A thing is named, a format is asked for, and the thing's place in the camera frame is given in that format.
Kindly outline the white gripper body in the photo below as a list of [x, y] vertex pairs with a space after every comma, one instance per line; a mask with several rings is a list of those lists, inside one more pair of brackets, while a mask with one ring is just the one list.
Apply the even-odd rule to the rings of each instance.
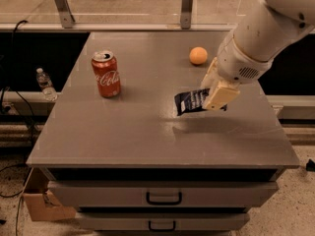
[[242, 40], [232, 30], [220, 44], [217, 58], [218, 72], [222, 78], [249, 84], [271, 68], [274, 50], [265, 40]]

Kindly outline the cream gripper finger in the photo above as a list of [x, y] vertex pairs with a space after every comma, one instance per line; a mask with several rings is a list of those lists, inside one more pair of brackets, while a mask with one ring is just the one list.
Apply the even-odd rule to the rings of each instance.
[[239, 83], [219, 80], [210, 87], [209, 95], [203, 103], [203, 108], [207, 110], [219, 110], [236, 99], [239, 94]]
[[218, 75], [218, 58], [215, 57], [211, 62], [211, 65], [208, 68], [208, 71], [201, 82], [202, 89], [214, 89], [219, 82], [219, 75]]

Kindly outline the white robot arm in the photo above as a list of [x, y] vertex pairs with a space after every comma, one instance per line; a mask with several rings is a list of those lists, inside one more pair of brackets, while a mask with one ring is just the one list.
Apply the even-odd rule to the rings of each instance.
[[260, 0], [222, 41], [201, 87], [207, 110], [239, 96], [239, 86], [257, 81], [285, 48], [312, 32], [315, 0]]

